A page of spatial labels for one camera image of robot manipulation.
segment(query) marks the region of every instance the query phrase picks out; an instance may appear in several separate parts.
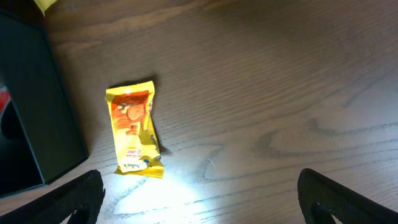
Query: snack wrapper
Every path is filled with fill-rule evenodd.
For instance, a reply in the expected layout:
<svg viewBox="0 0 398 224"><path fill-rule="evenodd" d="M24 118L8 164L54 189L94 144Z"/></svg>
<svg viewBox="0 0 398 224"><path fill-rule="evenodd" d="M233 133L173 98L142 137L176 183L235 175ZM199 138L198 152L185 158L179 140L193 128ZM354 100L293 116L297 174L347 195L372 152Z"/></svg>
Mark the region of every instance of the snack wrapper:
<svg viewBox="0 0 398 224"><path fill-rule="evenodd" d="M45 16L44 12L57 0L35 0L36 5L42 11L43 15Z"/></svg>
<svg viewBox="0 0 398 224"><path fill-rule="evenodd" d="M117 174L162 178L159 145L150 117L155 95L153 82L106 90L116 157Z"/></svg>

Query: black box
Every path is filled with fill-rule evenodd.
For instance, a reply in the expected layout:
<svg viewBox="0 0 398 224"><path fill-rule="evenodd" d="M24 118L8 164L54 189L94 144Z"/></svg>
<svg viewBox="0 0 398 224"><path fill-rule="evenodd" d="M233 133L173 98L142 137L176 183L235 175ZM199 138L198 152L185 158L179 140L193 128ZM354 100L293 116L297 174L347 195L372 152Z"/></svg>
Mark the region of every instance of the black box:
<svg viewBox="0 0 398 224"><path fill-rule="evenodd" d="M0 118L11 130L0 133L0 197L54 181L87 159L44 30L1 9L0 83L12 100L11 115Z"/></svg>

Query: black object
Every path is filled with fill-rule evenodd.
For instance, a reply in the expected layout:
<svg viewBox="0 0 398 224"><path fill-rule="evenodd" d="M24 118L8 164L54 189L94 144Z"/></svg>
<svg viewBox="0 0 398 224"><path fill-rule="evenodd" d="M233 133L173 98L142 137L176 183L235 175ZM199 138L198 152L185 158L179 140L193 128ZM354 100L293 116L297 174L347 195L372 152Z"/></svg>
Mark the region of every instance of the black object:
<svg viewBox="0 0 398 224"><path fill-rule="evenodd" d="M43 24L44 21L44 15L34 0L1 0L0 9L34 24Z"/></svg>
<svg viewBox="0 0 398 224"><path fill-rule="evenodd" d="M14 107L0 120L14 130L0 133L1 197L54 181L88 153L44 30L0 9L0 49L0 82Z"/></svg>
<svg viewBox="0 0 398 224"><path fill-rule="evenodd" d="M2 224L94 224L105 196L101 173L91 170L27 205L0 217Z"/></svg>
<svg viewBox="0 0 398 224"><path fill-rule="evenodd" d="M398 223L398 213L383 207L314 170L297 182L298 201L307 224Z"/></svg>

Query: yellow wrapper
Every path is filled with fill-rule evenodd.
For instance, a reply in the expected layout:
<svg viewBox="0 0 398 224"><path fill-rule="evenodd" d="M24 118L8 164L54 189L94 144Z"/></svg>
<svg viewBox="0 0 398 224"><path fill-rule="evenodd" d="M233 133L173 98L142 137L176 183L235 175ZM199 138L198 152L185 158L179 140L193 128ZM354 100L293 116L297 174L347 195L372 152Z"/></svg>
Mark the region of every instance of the yellow wrapper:
<svg viewBox="0 0 398 224"><path fill-rule="evenodd" d="M155 95L153 82L106 90L116 157L117 174L162 178L159 145L150 117Z"/></svg>
<svg viewBox="0 0 398 224"><path fill-rule="evenodd" d="M44 12L48 9L54 2L57 0L35 0L37 6L42 11L43 15L45 16Z"/></svg>

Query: table surface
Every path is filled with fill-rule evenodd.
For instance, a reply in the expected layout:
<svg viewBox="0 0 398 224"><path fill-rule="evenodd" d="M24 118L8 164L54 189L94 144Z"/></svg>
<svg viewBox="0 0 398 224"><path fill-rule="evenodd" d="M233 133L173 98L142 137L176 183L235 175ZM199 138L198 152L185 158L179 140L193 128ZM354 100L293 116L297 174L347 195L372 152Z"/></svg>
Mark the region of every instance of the table surface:
<svg viewBox="0 0 398 224"><path fill-rule="evenodd" d="M98 223L304 223L312 168L398 210L398 3L59 0L46 27L90 157ZM163 179L116 169L105 89L156 85Z"/></svg>

